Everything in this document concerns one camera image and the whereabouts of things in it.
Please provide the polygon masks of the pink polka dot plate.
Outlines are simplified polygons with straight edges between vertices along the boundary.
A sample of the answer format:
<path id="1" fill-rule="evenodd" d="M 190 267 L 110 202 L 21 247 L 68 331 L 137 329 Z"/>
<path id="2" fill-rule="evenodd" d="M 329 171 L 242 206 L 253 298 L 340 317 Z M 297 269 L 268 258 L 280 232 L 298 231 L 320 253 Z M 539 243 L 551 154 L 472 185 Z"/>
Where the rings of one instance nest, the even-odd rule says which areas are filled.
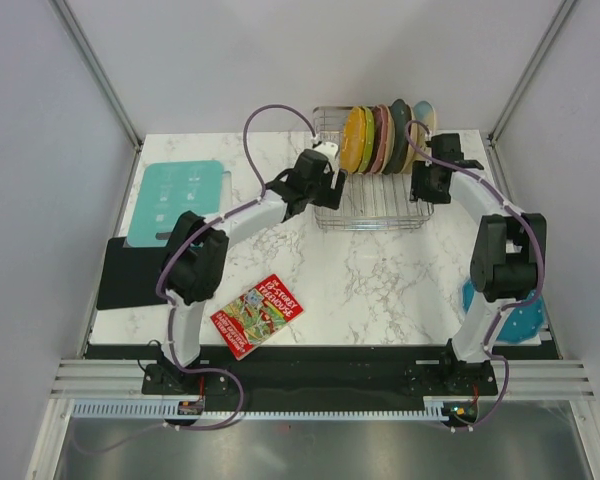
<path id="1" fill-rule="evenodd" d="M 390 113 L 386 105 L 380 104 L 372 109 L 374 117 L 374 144 L 367 173 L 381 173 L 388 153 Z"/>

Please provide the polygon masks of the green polka dot plate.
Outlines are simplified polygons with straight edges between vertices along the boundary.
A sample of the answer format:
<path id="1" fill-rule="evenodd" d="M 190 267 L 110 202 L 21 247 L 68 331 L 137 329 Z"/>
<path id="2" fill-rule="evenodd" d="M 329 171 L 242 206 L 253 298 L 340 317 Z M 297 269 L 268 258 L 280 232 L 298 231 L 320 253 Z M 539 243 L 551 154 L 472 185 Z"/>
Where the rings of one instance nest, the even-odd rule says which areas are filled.
<path id="1" fill-rule="evenodd" d="M 365 136 L 361 161 L 356 170 L 359 174 L 365 173 L 369 167 L 375 141 L 375 119 L 373 112 L 367 106 L 362 106 L 361 109 L 364 113 Z"/>

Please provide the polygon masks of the orange polka dot plate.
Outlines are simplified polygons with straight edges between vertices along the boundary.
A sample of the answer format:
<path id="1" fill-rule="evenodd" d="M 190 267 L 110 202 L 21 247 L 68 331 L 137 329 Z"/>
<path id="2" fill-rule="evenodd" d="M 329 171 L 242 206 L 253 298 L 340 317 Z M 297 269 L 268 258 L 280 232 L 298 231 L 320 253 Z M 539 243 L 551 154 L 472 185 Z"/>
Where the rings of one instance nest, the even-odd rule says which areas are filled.
<path id="1" fill-rule="evenodd" d="M 362 161 L 366 138 L 366 114 L 362 107 L 353 107 L 342 131 L 340 167 L 355 173 Z"/>

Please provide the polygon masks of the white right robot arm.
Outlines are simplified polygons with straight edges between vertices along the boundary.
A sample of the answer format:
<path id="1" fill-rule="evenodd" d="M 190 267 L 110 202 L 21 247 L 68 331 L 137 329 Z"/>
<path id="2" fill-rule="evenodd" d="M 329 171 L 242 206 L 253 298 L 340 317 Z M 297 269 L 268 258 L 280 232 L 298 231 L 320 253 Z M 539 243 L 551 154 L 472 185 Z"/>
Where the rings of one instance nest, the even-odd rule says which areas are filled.
<path id="1" fill-rule="evenodd" d="M 512 204 L 490 183 L 484 167 L 461 150 L 460 136 L 437 134 L 430 149 L 414 150 L 410 197 L 433 205 L 457 203 L 478 226 L 469 276 L 474 296 L 460 330 L 450 340 L 455 359 L 438 368 L 447 392 L 463 392 L 474 381 L 470 364 L 495 357 L 493 345 L 510 312 L 534 304 L 545 277 L 547 222 Z"/>

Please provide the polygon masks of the wire dish rack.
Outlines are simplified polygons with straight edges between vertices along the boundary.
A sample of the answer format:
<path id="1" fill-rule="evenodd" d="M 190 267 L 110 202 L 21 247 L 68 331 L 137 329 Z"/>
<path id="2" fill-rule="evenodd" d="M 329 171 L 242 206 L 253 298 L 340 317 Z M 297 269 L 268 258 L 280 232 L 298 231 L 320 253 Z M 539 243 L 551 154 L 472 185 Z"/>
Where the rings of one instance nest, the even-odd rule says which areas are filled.
<path id="1" fill-rule="evenodd" d="M 319 228 L 339 231 L 415 230 L 427 222 L 434 206 L 410 198 L 409 174 L 349 174 L 340 207 L 316 207 Z"/>

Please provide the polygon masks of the blue polka dot plate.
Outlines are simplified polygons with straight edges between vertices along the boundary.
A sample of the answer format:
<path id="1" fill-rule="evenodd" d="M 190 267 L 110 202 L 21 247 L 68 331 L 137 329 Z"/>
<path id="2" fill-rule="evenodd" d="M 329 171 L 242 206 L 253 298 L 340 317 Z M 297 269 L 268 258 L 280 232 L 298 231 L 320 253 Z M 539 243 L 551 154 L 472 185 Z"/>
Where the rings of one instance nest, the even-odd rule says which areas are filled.
<path id="1" fill-rule="evenodd" d="M 460 289 L 461 304 L 466 314 L 473 302 L 475 288 L 470 279 L 466 279 Z M 545 304 L 540 296 L 533 304 L 511 310 L 497 337 L 502 344 L 517 345 L 538 339 L 539 331 L 546 323 Z"/>

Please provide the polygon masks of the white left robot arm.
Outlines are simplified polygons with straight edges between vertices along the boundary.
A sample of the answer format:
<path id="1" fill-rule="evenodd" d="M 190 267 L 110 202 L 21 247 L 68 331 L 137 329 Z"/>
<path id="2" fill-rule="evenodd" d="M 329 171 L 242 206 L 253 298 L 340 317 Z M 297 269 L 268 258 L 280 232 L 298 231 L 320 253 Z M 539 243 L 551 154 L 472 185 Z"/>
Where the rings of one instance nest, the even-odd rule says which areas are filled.
<path id="1" fill-rule="evenodd" d="M 314 205 L 336 210 L 347 173 L 337 167 L 339 147 L 320 142 L 303 150 L 295 165 L 267 182 L 254 200 L 207 220 L 191 211 L 180 215 L 165 247 L 156 294 L 171 305 L 164 356 L 171 362 L 165 382 L 188 393 L 199 382 L 205 303 L 221 283 L 229 250 L 256 233 L 282 224 Z"/>

